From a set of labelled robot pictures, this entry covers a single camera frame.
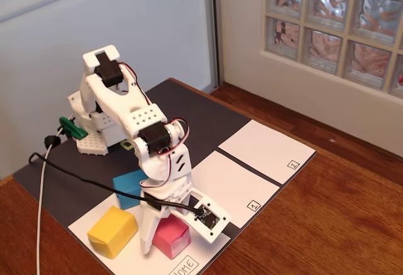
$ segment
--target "black cable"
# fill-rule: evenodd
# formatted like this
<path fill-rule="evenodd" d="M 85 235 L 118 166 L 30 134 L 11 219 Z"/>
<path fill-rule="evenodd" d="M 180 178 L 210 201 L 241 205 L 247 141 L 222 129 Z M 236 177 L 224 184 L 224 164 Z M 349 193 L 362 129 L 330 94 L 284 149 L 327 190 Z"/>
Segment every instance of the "black cable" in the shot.
<path fill-rule="evenodd" d="M 71 171 L 68 171 L 67 169 L 62 168 L 61 166 L 58 166 L 58 165 L 54 164 L 53 162 L 51 162 L 48 159 L 46 159 L 44 156 L 40 155 L 38 152 L 34 152 L 33 154 L 31 154 L 30 158 L 28 159 L 30 164 L 32 163 L 31 160 L 32 160 L 32 158 L 34 156 L 37 156 L 39 159 L 41 159 L 44 162 L 48 163 L 49 165 L 51 165 L 52 167 L 56 168 L 57 170 L 60 170 L 60 171 L 62 171 L 64 173 L 66 173 L 66 174 L 70 174 L 71 176 L 74 176 L 75 178 L 79 179 L 80 181 L 87 182 L 89 184 L 101 187 L 103 189 L 106 189 L 108 191 L 111 191 L 111 192 L 126 196 L 128 198 L 138 199 L 140 201 L 146 201 L 146 202 L 149 202 L 149 203 L 154 203 L 154 204 L 163 205 L 163 206 L 171 206 L 171 207 L 186 209 L 186 210 L 189 210 L 189 211 L 193 212 L 195 215 L 203 215 L 203 213 L 204 213 L 203 209 L 201 209 L 201 208 L 194 208 L 194 207 L 186 206 L 186 205 L 179 204 L 179 203 L 172 203 L 170 201 L 162 201 L 162 200 L 159 200 L 159 199 L 142 198 L 141 196 L 124 193 L 124 192 L 121 192 L 119 190 L 113 189 L 113 188 L 111 188 L 111 187 L 109 187 L 107 185 L 101 184 L 100 182 L 92 181 L 90 179 L 85 179 L 85 178 L 83 178 L 83 177 L 81 177 L 81 176 L 79 176 L 79 175 L 77 175 L 77 174 L 75 174 L 75 173 L 73 173 Z"/>

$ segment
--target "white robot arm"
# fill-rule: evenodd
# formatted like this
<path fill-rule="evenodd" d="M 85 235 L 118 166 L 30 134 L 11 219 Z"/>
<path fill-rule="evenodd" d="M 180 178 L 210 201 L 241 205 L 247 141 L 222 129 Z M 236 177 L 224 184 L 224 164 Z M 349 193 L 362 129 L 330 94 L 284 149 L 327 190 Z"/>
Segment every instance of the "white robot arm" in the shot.
<path fill-rule="evenodd" d="M 83 55 L 84 75 L 80 91 L 69 96 L 79 126 L 89 137 L 103 142 L 101 152 L 81 146 L 82 153 L 106 154 L 107 147 L 125 138 L 133 145 L 139 166 L 149 177 L 140 183 L 141 196 L 189 205 L 190 196 L 197 199 L 195 208 L 203 215 L 171 206 L 140 203 L 143 222 L 140 243 L 148 253 L 161 218 L 174 214 L 193 227 L 207 241 L 213 242 L 230 222 L 230 215 L 207 195 L 193 187 L 191 163 L 184 140 L 189 134 L 179 123 L 168 122 L 157 104 L 141 90 L 133 70 L 119 61 L 113 45 Z"/>

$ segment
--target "white square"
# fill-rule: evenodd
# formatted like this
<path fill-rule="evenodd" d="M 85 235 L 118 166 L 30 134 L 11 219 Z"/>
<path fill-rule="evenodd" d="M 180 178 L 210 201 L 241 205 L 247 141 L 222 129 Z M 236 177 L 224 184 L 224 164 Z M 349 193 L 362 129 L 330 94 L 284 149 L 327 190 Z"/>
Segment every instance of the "white square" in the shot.
<path fill-rule="evenodd" d="M 119 207 L 115 194 L 109 196 L 102 203 L 69 225 L 69 229 L 115 275 L 170 274 L 186 256 L 189 256 L 199 264 L 195 266 L 193 271 L 197 274 L 230 240 L 228 236 L 221 233 L 214 243 L 209 244 L 190 227 L 190 245 L 171 260 L 155 246 L 151 247 L 147 255 L 143 255 L 140 248 L 140 232 L 137 232 L 114 259 L 109 259 L 94 251 L 89 243 L 87 232 L 111 206 Z M 143 211 L 140 205 L 126 211 L 135 215 L 137 226 L 140 228 L 143 219 Z"/>
<path fill-rule="evenodd" d="M 315 150 L 251 120 L 219 146 L 280 184 L 286 183 Z"/>
<path fill-rule="evenodd" d="M 259 211 L 248 207 L 251 201 L 264 205 L 278 186 L 214 151 L 193 170 L 193 185 L 207 194 L 242 228 Z"/>

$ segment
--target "yellow cube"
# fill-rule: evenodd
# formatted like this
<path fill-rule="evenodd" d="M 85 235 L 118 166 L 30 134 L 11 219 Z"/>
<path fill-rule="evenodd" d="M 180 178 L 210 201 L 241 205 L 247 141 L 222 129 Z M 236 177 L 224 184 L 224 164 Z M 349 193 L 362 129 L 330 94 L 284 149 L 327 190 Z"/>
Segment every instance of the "yellow cube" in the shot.
<path fill-rule="evenodd" d="M 96 252 L 114 259 L 137 230 L 134 215 L 112 206 L 87 235 Z"/>

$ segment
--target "green clip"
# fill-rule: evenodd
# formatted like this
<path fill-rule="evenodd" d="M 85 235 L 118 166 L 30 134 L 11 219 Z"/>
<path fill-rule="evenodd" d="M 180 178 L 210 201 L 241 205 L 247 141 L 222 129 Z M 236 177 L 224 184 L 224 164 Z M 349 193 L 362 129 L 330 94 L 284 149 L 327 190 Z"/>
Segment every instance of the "green clip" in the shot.
<path fill-rule="evenodd" d="M 76 138 L 77 140 L 82 140 L 88 135 L 88 132 L 86 132 L 84 129 L 81 129 L 73 122 L 62 116 L 59 118 L 59 123 L 62 125 L 63 131 L 66 135 L 67 138 Z"/>

